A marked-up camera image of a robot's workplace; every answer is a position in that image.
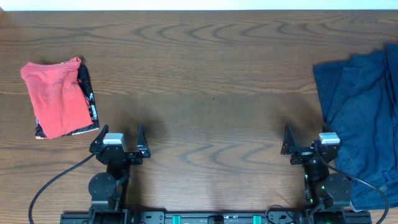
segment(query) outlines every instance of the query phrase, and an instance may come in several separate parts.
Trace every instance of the red towel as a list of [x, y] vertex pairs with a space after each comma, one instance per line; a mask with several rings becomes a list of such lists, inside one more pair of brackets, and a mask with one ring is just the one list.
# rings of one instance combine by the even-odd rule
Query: red towel
[[88, 102], [77, 83], [78, 57], [56, 65], [28, 63], [21, 69], [44, 134], [53, 139], [92, 124]]

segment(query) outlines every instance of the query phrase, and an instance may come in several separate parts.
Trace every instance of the white background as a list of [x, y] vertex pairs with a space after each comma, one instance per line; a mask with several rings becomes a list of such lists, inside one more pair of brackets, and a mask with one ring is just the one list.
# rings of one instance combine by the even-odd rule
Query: white background
[[398, 9], [398, 0], [0, 0], [5, 11]]

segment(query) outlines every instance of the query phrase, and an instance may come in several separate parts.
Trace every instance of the wooden tabletop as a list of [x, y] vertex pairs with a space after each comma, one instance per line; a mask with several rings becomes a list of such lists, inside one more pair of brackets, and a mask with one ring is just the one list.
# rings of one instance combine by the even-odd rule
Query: wooden tabletop
[[[30, 201], [83, 160], [99, 131], [34, 138], [20, 69], [81, 57], [101, 128], [135, 149], [146, 126], [152, 157], [133, 167], [139, 208], [265, 210], [303, 204], [303, 169], [280, 155], [284, 125], [307, 146], [321, 130], [318, 63], [398, 39], [397, 11], [7, 12], [0, 19], [0, 223], [28, 223]], [[36, 223], [87, 211], [92, 159], [54, 182]], [[377, 221], [382, 211], [373, 211]], [[385, 223], [396, 223], [391, 210]]]

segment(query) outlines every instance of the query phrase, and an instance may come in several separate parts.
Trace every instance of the denim fabric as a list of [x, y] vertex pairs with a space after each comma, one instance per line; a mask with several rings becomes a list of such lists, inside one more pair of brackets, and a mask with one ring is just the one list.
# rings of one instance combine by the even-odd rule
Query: denim fabric
[[[398, 45], [351, 60], [314, 66], [323, 119], [343, 145], [336, 167], [385, 191], [398, 206]], [[384, 200], [354, 181], [355, 209], [381, 209]]]

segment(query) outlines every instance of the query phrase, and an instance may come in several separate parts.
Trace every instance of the wire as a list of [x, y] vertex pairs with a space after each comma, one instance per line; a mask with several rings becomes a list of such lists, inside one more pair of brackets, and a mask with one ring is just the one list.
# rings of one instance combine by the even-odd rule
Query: wire
[[29, 222], [30, 224], [34, 224], [33, 222], [33, 217], [32, 217], [32, 211], [33, 211], [33, 206], [35, 205], [35, 202], [37, 200], [37, 198], [39, 197], [39, 195], [50, 185], [52, 184], [54, 181], [56, 181], [58, 178], [62, 177], [63, 175], [69, 173], [70, 171], [76, 169], [77, 167], [80, 167], [81, 165], [83, 165], [85, 162], [89, 161], [93, 156], [95, 156], [94, 153], [92, 153], [89, 157], [87, 157], [86, 159], [84, 159], [83, 161], [79, 162], [78, 164], [74, 165], [73, 167], [63, 171], [61, 174], [57, 175], [56, 177], [54, 177], [53, 179], [51, 179], [49, 182], [47, 182], [35, 195], [35, 197], [33, 198], [32, 202], [30, 203], [30, 207], [29, 207]]
[[334, 171], [336, 171], [336, 172], [339, 172], [339, 173], [341, 173], [341, 174], [344, 174], [344, 175], [346, 175], [347, 177], [349, 177], [349, 178], [351, 178], [351, 179], [354, 179], [354, 180], [356, 180], [356, 181], [358, 181], [358, 182], [360, 182], [360, 183], [362, 183], [362, 184], [364, 184], [364, 185], [366, 185], [366, 186], [372, 188], [373, 190], [377, 191], [377, 192], [384, 198], [384, 202], [386, 203], [386, 208], [384, 209], [383, 215], [381, 216], [381, 218], [379, 219], [379, 221], [376, 222], [376, 224], [382, 223], [382, 222], [384, 221], [384, 219], [386, 218], [386, 216], [387, 216], [388, 210], [390, 209], [389, 202], [388, 202], [388, 198], [387, 198], [387, 196], [384, 194], [384, 192], [382, 192], [382, 191], [379, 190], [377, 187], [375, 187], [375, 186], [373, 186], [373, 185], [371, 185], [371, 184], [369, 184], [369, 183], [367, 183], [367, 182], [365, 182], [365, 181], [363, 181], [363, 180], [361, 180], [361, 179], [358, 179], [358, 178], [356, 178], [356, 177], [353, 177], [352, 175], [349, 175], [349, 174], [347, 174], [346, 172], [343, 172], [343, 171], [341, 171], [341, 170], [338, 170], [338, 169], [332, 167], [331, 165], [329, 165], [329, 164], [323, 159], [323, 157], [321, 156], [321, 154], [319, 153], [319, 151], [315, 151], [315, 153], [318, 154], [318, 156], [319, 156], [319, 158], [321, 159], [321, 162], [323, 163], [323, 165], [327, 166], [329, 169], [334, 170]]
[[[268, 209], [267, 209], [267, 211], [266, 211], [266, 218], [268, 218], [269, 209], [272, 208], [272, 207], [276, 207], [276, 206], [278, 206], [278, 207], [280, 207], [280, 208], [284, 208], [284, 207], [281, 206], [281, 205], [271, 205], [270, 207], [268, 207]], [[290, 222], [290, 223], [294, 223], [294, 218], [293, 218], [287, 211], [285, 211], [285, 212], [286, 212], [286, 215], [287, 215], [289, 218], [291, 218], [291, 219], [293, 220], [293, 221]]]

